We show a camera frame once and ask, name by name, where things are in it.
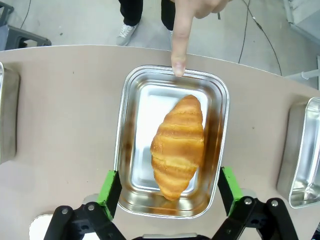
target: hand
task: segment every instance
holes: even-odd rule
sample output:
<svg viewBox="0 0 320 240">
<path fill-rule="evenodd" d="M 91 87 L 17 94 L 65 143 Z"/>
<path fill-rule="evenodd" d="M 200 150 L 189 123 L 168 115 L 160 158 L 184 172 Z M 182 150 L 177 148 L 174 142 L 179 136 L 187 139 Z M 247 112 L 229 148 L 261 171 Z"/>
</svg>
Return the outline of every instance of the hand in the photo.
<svg viewBox="0 0 320 240">
<path fill-rule="evenodd" d="M 193 18 L 202 19 L 210 13 L 219 13 L 230 0 L 171 0 L 175 2 L 171 64 L 180 77 L 185 73 L 188 41 Z"/>
</svg>

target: metal container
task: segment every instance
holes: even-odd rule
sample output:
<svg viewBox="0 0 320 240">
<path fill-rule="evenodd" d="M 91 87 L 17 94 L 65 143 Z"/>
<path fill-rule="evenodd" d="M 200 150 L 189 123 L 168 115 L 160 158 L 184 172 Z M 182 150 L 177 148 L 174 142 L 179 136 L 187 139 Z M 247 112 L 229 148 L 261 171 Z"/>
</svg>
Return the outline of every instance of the metal container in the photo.
<svg viewBox="0 0 320 240">
<path fill-rule="evenodd" d="M 185 95 L 201 103 L 204 127 L 204 165 L 179 200 L 160 193 L 151 166 L 150 145 L 166 114 Z M 195 218 L 212 204 L 224 150 L 229 93 L 218 77 L 186 70 L 176 77 L 172 68 L 145 65 L 126 78 L 121 97 L 114 169 L 119 171 L 124 210 L 165 218 Z"/>
<path fill-rule="evenodd" d="M 294 209 L 320 201 L 320 98 L 292 105 L 277 190 Z"/>
<path fill-rule="evenodd" d="M 16 155 L 19 75 L 0 62 L 0 164 Z"/>
</svg>

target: golden brown croissant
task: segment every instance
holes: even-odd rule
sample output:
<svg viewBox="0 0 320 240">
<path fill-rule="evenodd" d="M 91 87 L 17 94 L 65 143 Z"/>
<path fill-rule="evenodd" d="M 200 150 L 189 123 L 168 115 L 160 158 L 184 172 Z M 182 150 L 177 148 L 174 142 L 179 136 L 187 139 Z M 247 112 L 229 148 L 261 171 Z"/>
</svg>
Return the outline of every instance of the golden brown croissant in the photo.
<svg viewBox="0 0 320 240">
<path fill-rule="evenodd" d="M 182 98 L 165 116 L 151 143 L 154 179 L 168 200 L 176 200 L 188 187 L 204 152 L 203 116 L 199 100 Z"/>
</svg>

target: person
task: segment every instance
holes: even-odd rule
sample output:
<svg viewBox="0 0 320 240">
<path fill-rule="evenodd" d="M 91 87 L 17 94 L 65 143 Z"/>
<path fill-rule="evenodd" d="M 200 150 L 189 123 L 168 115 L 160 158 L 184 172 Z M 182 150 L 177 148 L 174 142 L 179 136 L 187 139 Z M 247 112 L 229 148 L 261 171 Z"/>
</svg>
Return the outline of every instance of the person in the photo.
<svg viewBox="0 0 320 240">
<path fill-rule="evenodd" d="M 202 19 L 219 13 L 231 0 L 161 0 L 161 20 L 172 36 L 171 65 L 176 76 L 186 69 L 187 47 L 193 18 Z M 119 0 L 123 16 L 117 45 L 126 46 L 141 20 L 143 0 Z"/>
</svg>

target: green tape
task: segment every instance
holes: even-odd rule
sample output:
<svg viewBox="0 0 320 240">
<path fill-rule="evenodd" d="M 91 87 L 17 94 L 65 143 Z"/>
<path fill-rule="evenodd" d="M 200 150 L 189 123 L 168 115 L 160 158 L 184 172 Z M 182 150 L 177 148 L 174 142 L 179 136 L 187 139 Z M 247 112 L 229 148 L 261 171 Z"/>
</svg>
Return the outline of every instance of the green tape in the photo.
<svg viewBox="0 0 320 240">
<path fill-rule="evenodd" d="M 233 212 L 235 204 L 237 201 L 239 201 L 244 195 L 241 191 L 241 188 L 238 185 L 236 176 L 234 175 L 234 173 L 231 170 L 231 167 L 226 166 L 222 168 L 222 171 L 225 175 L 225 178 L 229 184 L 230 190 L 232 192 L 232 196 L 233 196 L 233 202 L 229 211 L 228 216 L 230 216 L 230 214 Z"/>
<path fill-rule="evenodd" d="M 107 200 L 108 200 L 110 190 L 111 190 L 112 184 L 114 182 L 115 176 L 116 176 L 116 171 L 110 170 L 108 172 L 108 174 L 104 180 L 104 183 L 102 185 L 98 199 L 97 199 L 97 203 L 100 206 L 104 207 L 106 215 L 108 216 L 110 221 L 112 221 L 114 218 L 113 218 L 110 210 L 107 207 Z"/>
</svg>

